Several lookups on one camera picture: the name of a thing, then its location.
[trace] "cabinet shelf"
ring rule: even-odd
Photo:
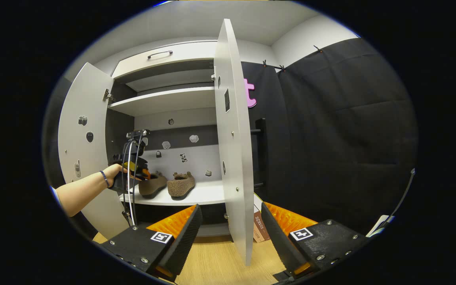
[[[112,103],[111,110],[139,117],[173,110],[213,108],[214,87],[183,88],[156,92]]]
[[[160,205],[160,206],[190,206],[190,205],[208,205],[224,203],[224,192],[222,180],[214,180],[208,182],[197,182],[196,186],[188,193],[184,200],[172,200],[168,194],[168,188],[160,190],[156,197],[152,199],[143,198],[138,192],[138,185],[135,185],[135,204]],[[128,194],[125,195],[125,200],[128,201]],[[133,202],[133,195],[130,196],[130,202]]]

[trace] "blue wristband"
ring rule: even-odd
[[[103,178],[105,179],[105,182],[106,182],[106,187],[108,188],[110,186],[110,184],[108,184],[108,180],[105,176],[105,173],[103,173],[103,171],[101,171],[101,170],[100,170],[100,172],[101,172],[101,175],[103,175]]]

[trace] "black handle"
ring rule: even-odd
[[[160,54],[160,53],[163,53],[163,52],[169,52],[170,54],[173,54],[173,51],[162,51],[162,52],[157,52],[157,53],[151,54],[150,56],[147,56],[147,58],[149,59],[151,56],[157,55],[157,54]]]
[[[251,135],[256,135],[258,145],[258,169],[261,183],[256,183],[255,188],[262,188],[268,181],[268,145],[266,142],[266,121],[261,118],[255,121],[256,129],[251,130]]]

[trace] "cabinet door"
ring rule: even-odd
[[[59,161],[65,181],[70,183],[108,166],[105,145],[105,119],[108,100],[105,90],[114,79],[90,63],[75,77],[61,110],[58,131]],[[84,126],[78,117],[87,117]],[[92,140],[87,134],[92,133]],[[105,238],[112,238],[128,228],[121,215],[123,206],[116,192],[105,189],[82,210],[87,220]]]
[[[249,113],[239,50],[223,20],[214,56],[217,136],[228,226],[246,265],[253,246],[253,161]]]

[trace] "brown slipper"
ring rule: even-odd
[[[151,173],[149,180],[138,182],[138,191],[140,195],[146,199],[152,199],[156,197],[159,190],[166,187],[167,179],[161,173]]]
[[[195,177],[188,171],[187,174],[173,174],[174,180],[168,181],[168,193],[173,200],[183,200],[195,187]]]

